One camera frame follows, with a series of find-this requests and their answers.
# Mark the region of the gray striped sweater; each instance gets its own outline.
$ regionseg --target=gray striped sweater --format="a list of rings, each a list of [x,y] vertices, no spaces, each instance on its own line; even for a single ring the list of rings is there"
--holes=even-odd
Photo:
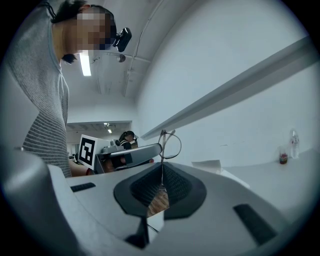
[[[25,19],[4,61],[39,110],[24,140],[24,150],[71,177],[66,142],[69,89],[55,55],[47,8],[38,7]]]

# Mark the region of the man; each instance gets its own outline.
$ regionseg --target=man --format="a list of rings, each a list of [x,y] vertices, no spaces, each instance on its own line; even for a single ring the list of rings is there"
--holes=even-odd
[[[65,177],[84,176],[88,172],[85,166],[68,159],[69,89],[61,61],[71,64],[76,60],[74,54],[109,49],[116,31],[114,15],[101,6],[66,0],[54,15],[44,2],[20,26],[2,62],[1,68],[5,66],[27,103],[38,111],[23,149],[38,155],[48,165],[60,167]],[[112,163],[107,162],[105,168],[112,171]]]

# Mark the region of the person in background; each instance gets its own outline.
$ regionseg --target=person in background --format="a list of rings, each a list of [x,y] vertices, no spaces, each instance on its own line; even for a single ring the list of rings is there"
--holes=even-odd
[[[134,140],[135,133],[131,130],[125,131],[119,138],[120,144],[124,147],[125,150],[130,150],[132,148],[130,142],[133,142]]]

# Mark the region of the water bottle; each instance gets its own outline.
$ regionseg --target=water bottle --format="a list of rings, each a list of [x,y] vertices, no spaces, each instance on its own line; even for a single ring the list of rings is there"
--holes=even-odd
[[[299,158],[299,136],[295,129],[290,131],[290,154],[293,159]]]

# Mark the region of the fluorescent light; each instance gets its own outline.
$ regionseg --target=fluorescent light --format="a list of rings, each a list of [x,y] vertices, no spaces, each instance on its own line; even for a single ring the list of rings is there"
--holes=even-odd
[[[83,75],[85,77],[91,76],[90,61],[89,61],[89,55],[87,51],[80,52],[80,62],[81,62]]]

